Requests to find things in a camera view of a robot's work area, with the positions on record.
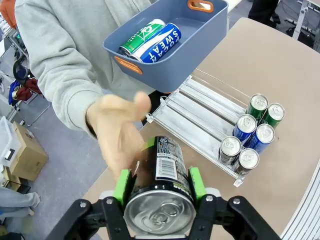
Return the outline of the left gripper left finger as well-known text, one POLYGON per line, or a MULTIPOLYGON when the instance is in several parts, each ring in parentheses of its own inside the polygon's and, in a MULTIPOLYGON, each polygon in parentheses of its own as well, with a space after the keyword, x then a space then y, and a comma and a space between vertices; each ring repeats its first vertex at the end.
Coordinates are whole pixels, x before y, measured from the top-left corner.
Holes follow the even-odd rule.
POLYGON ((132 186, 132 173, 123 169, 112 193, 91 203, 77 199, 67 209, 47 240, 89 240, 100 228, 106 228, 109 239, 130 240, 131 236, 124 220, 124 203, 132 186))

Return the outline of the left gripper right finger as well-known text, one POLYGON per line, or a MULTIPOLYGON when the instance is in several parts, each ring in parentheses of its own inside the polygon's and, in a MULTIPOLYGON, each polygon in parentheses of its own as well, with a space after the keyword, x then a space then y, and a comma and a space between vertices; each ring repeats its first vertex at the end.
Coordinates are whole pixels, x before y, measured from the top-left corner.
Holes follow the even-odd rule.
POLYGON ((235 240, 280 239, 245 197, 237 195, 225 200, 205 188, 197 167, 188 169, 188 182, 196 206, 188 240, 209 240, 214 225, 222 226, 235 240))

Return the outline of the person's right hand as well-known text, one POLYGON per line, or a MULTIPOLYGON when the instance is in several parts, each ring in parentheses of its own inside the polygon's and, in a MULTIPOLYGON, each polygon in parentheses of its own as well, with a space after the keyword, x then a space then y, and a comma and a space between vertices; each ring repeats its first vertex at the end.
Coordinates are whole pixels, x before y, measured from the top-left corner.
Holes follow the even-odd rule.
POLYGON ((135 123, 145 118, 151 106, 149 96, 139 91, 133 101, 105 95, 86 112, 87 125, 95 133, 102 157, 115 180, 122 170, 136 167, 145 142, 135 123))

